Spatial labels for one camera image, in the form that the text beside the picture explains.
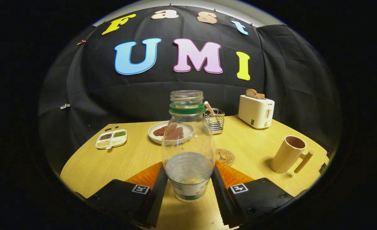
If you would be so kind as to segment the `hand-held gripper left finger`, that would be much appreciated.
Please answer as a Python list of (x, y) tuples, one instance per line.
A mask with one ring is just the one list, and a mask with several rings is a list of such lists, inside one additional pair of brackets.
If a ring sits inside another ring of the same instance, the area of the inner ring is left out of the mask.
[(86, 202), (124, 224), (156, 227), (167, 180), (159, 162), (125, 181), (113, 179)]

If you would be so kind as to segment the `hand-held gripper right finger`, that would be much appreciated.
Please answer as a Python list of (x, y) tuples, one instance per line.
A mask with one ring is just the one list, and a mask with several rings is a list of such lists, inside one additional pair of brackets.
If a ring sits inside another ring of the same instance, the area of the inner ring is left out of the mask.
[(223, 224), (230, 228), (266, 220), (294, 200), (271, 180), (252, 179), (219, 161), (211, 180)]

